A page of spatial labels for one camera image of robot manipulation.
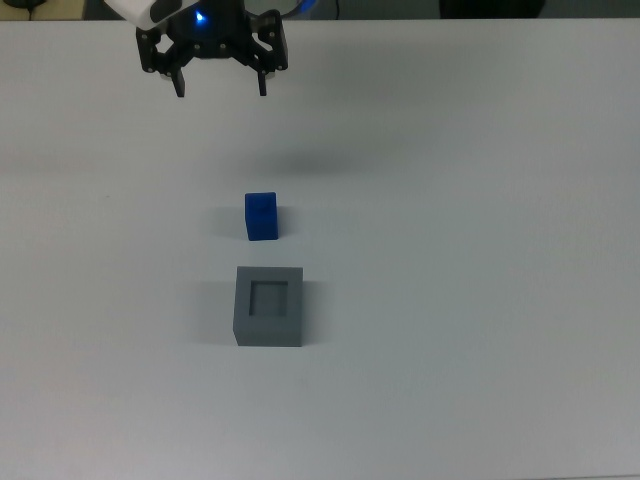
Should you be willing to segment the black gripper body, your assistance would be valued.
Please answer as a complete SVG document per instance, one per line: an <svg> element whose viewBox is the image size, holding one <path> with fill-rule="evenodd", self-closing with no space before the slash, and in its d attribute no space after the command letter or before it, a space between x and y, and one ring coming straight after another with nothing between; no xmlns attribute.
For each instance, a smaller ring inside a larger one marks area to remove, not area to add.
<svg viewBox="0 0 640 480"><path fill-rule="evenodd" d="M248 28L221 24L177 24L168 27L168 36L178 51L196 58L229 58L233 47L246 47L252 36Z"/></svg>

